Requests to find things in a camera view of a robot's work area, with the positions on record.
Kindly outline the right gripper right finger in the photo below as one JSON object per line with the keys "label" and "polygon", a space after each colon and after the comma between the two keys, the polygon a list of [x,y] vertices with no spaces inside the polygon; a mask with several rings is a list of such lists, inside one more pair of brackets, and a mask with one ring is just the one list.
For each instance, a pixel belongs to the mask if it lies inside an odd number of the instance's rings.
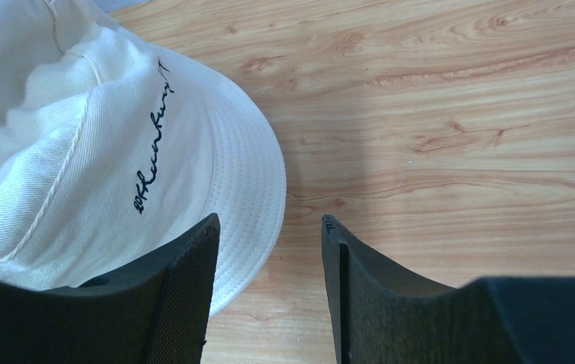
{"label": "right gripper right finger", "polygon": [[396,263],[332,215],[322,261],[339,363],[575,363],[575,277],[453,288]]}

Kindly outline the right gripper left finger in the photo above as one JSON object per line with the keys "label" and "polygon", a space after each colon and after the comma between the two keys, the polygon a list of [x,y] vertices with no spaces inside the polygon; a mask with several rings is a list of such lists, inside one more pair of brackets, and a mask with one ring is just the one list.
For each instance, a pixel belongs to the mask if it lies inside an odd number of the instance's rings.
{"label": "right gripper left finger", "polygon": [[79,287],[0,282],[0,363],[198,363],[206,344],[220,224]]}

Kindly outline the beige bucket hat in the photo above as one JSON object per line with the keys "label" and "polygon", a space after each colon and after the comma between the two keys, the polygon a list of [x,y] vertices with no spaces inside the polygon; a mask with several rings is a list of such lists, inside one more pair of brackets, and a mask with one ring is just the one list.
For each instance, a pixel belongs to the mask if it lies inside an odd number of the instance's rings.
{"label": "beige bucket hat", "polygon": [[275,133],[232,80],[91,1],[0,1],[0,281],[77,287],[216,213],[217,313],[285,199]]}

